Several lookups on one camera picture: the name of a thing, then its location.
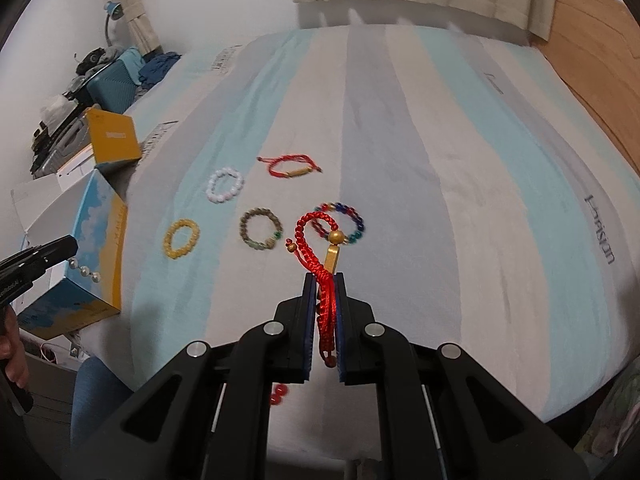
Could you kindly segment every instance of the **open box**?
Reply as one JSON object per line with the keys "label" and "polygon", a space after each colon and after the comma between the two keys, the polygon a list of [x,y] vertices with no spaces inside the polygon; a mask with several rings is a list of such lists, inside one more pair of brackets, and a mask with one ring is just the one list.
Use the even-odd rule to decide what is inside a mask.
{"label": "open box", "polygon": [[[78,241],[77,265],[51,267],[15,301],[18,325],[49,340],[118,314],[127,207],[100,172],[91,171],[64,191],[50,175],[12,195],[25,247],[66,234]],[[89,275],[82,275],[82,267]]]}

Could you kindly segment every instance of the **bed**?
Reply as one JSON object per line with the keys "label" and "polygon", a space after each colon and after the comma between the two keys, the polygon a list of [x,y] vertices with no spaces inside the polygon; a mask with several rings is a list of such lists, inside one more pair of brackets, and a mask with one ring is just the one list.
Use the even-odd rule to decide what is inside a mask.
{"label": "bed", "polygon": [[[322,202],[366,224],[338,262],[350,296],[411,342],[461,344],[543,420],[638,352],[638,176],[534,48],[401,25],[272,34],[187,54],[129,113],[146,141],[117,183],[124,307],[80,339],[132,388],[188,342],[237,340],[299,295],[284,242],[255,251],[238,222],[269,208],[290,237]],[[276,179],[256,161],[283,153],[323,172]],[[223,166],[246,184],[213,204]],[[200,239],[170,260],[162,238],[180,218]],[[271,410],[270,449],[377,457],[374,388],[340,387],[313,359],[310,383]]]}

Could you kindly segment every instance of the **blue lamp shade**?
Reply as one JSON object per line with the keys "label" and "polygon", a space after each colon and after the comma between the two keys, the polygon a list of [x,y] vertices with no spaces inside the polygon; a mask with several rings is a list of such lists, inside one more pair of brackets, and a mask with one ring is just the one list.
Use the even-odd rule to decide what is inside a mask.
{"label": "blue lamp shade", "polygon": [[122,10],[122,4],[120,2],[112,2],[110,0],[104,4],[104,10],[107,11],[107,14],[112,20],[119,20],[124,16],[124,11]]}

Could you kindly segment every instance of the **red bead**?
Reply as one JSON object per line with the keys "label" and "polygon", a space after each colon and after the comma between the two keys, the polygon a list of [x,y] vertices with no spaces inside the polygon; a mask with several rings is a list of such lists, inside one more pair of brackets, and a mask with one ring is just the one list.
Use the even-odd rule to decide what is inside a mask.
{"label": "red bead", "polygon": [[286,384],[276,384],[274,391],[277,395],[284,397],[289,393],[289,387]]}

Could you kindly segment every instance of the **wooden headboard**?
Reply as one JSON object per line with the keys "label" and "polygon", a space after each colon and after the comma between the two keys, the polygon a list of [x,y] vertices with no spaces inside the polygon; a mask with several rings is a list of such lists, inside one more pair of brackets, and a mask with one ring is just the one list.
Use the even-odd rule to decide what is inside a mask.
{"label": "wooden headboard", "polygon": [[533,45],[640,174],[640,26],[617,0],[556,0]]}

